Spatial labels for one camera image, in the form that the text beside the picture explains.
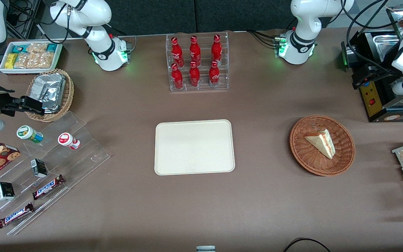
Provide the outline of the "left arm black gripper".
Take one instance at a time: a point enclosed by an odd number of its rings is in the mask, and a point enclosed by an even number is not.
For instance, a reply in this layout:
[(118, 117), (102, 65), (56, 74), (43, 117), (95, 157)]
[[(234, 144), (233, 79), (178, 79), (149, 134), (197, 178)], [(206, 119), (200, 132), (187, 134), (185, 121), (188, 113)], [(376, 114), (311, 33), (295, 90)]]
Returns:
[(397, 54), (397, 47), (385, 47), (381, 50), (375, 47), (372, 50), (374, 62), (379, 64), (383, 69), (377, 66), (376, 77), (372, 78), (375, 75), (374, 66), (371, 64), (361, 66), (352, 75), (353, 89), (358, 90), (373, 82), (378, 84), (391, 84), (398, 80), (398, 70), (391, 65)]

